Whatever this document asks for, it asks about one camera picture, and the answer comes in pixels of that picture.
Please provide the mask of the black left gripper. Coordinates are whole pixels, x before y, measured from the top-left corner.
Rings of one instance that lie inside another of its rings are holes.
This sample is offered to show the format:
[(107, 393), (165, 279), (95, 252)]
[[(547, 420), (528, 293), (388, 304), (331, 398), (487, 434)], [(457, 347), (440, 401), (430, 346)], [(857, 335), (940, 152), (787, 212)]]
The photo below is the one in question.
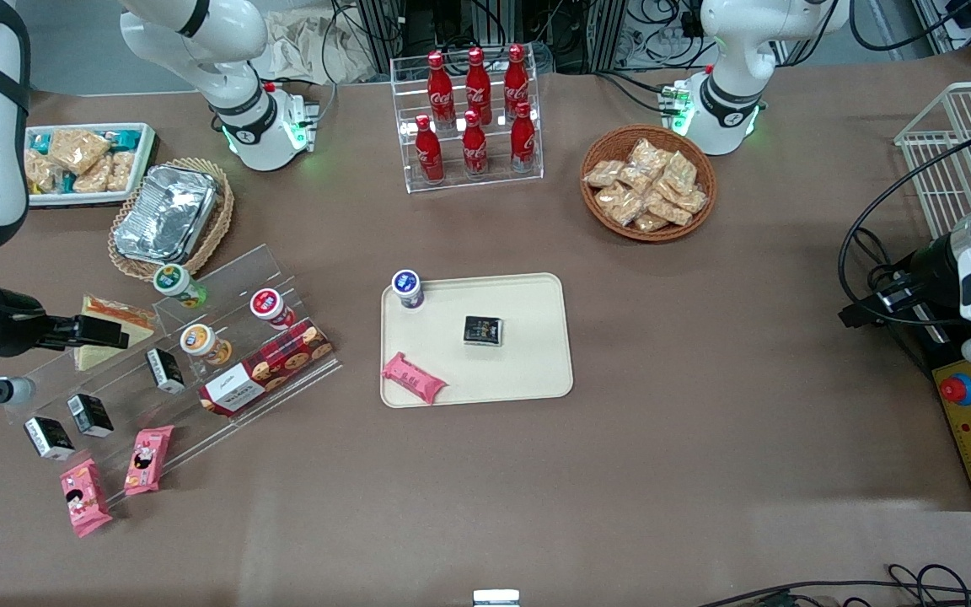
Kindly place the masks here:
[(847, 328), (961, 325), (958, 266), (948, 235), (876, 270), (876, 292), (841, 309)]

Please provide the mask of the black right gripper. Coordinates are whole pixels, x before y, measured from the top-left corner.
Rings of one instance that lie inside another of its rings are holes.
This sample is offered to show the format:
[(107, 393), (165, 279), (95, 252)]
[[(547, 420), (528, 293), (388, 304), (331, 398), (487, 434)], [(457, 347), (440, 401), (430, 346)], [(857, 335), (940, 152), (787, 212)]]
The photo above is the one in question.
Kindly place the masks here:
[(36, 348), (65, 351), (97, 346), (124, 350), (130, 346), (130, 336), (121, 323), (85, 314), (51, 316), (37, 299), (24, 293), (0, 288), (0, 307), (11, 309), (0, 310), (0, 357), (17, 357)]

